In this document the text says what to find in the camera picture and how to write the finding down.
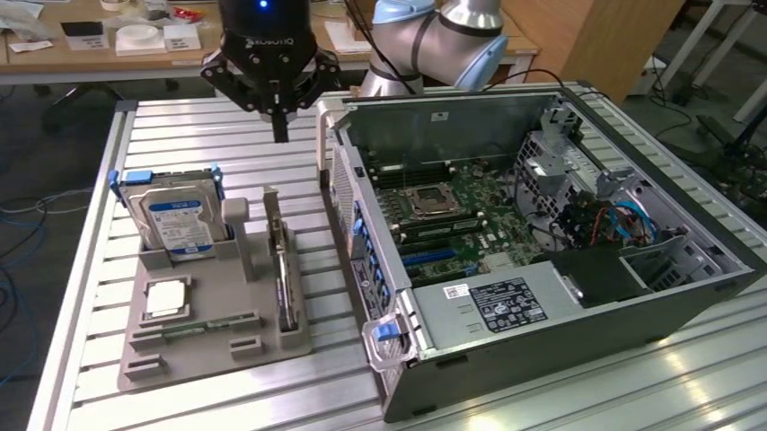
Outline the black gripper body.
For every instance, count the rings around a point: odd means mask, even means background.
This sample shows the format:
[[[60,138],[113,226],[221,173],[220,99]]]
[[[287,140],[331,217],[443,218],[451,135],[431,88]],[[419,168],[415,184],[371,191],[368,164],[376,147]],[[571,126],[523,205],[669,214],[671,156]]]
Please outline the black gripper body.
[[[311,62],[316,38],[308,1],[219,2],[224,30],[220,51],[260,92],[295,94],[297,78]]]

